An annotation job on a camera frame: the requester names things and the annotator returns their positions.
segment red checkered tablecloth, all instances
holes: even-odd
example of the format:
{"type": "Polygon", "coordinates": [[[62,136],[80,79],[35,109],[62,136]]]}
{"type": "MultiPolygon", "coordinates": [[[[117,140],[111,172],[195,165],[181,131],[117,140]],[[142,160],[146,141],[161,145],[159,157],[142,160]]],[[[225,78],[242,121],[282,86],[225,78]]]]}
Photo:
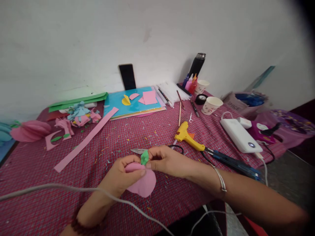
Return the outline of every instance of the red checkered tablecloth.
{"type": "MultiPolygon", "coordinates": [[[[189,123],[188,131],[195,133],[195,140],[198,143],[205,144],[211,149],[219,149],[222,153],[243,160],[254,168],[262,165],[254,154],[240,153],[219,123],[223,112],[229,111],[234,117],[238,117],[236,112],[223,105],[214,113],[217,116],[214,114],[205,116],[200,112],[200,118],[197,118],[189,101],[184,101],[184,105],[186,110],[181,111],[181,121],[188,121],[192,113],[194,121],[189,123]]],[[[97,108],[103,114],[103,102],[99,102],[97,108]]],[[[48,109],[43,110],[38,120],[45,121],[47,114],[48,109]]],[[[178,117],[179,103],[175,103],[174,109],[168,107],[166,111],[156,112],[147,117],[109,121],[60,173],[53,167],[71,152],[96,124],[90,124],[87,128],[73,128],[75,135],[71,139],[57,141],[59,146],[48,152],[45,149],[45,139],[34,143],[19,143],[0,169],[0,194],[47,183],[96,187],[117,158],[132,154],[131,148],[172,144],[178,129],[178,117]]],[[[53,127],[52,132],[57,130],[60,128],[53,127]]],[[[187,143],[182,142],[179,145],[184,148],[187,157],[207,163],[201,154],[187,143]]],[[[279,142],[270,148],[276,157],[285,152],[285,148],[279,142]]],[[[266,150],[262,155],[267,162],[272,159],[266,150]]],[[[210,155],[208,158],[219,168],[229,170],[210,155]]],[[[213,200],[209,193],[187,180],[160,172],[156,172],[156,177],[157,184],[150,197],[142,198],[126,191],[121,198],[135,203],[149,216],[166,226],[213,200]]],[[[66,226],[73,211],[89,196],[90,193],[50,189],[1,202],[1,234],[58,235],[66,226]]],[[[161,226],[144,218],[131,206],[120,203],[110,209],[106,221],[107,227],[102,235],[153,235],[162,230],[161,226]]]]}

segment white power bank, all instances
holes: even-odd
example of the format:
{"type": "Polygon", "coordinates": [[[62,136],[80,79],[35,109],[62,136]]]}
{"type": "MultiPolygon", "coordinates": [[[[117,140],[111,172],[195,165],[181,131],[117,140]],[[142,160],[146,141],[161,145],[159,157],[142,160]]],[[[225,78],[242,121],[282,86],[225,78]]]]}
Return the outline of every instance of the white power bank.
{"type": "Polygon", "coordinates": [[[261,146],[236,119],[222,119],[220,123],[241,152],[254,153],[263,151],[261,146]]]}

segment tape roll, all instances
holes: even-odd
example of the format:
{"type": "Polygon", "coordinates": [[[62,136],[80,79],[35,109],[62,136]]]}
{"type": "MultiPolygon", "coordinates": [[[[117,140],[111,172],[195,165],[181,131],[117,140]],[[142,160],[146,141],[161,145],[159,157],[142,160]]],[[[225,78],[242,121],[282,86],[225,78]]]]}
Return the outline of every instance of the tape roll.
{"type": "Polygon", "coordinates": [[[203,105],[205,102],[206,102],[206,99],[207,99],[207,95],[205,94],[199,94],[197,97],[196,97],[196,100],[195,100],[195,103],[197,105],[203,105]]]}

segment paper cup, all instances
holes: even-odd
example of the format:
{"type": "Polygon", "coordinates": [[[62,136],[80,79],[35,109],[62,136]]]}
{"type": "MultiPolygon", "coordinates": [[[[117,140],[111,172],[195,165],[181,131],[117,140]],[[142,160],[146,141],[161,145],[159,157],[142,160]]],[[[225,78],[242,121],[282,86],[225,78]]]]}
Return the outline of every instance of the paper cup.
{"type": "Polygon", "coordinates": [[[205,115],[211,115],[216,109],[223,105],[221,99],[216,97],[207,97],[201,112],[205,115]]]}
{"type": "Polygon", "coordinates": [[[195,88],[195,94],[202,94],[204,90],[209,86],[209,82],[205,80],[198,80],[195,88]]]}

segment yellow paper semicircle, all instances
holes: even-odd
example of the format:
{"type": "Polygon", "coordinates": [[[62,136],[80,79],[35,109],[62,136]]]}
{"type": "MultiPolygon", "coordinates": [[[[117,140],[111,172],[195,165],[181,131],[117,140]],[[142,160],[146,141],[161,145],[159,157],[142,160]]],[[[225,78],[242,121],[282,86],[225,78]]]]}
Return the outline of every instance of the yellow paper semicircle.
{"type": "Polygon", "coordinates": [[[131,103],[130,103],[130,100],[129,100],[129,97],[127,95],[124,95],[124,98],[122,99],[121,101],[123,103],[123,105],[125,106],[130,106],[131,103]]]}

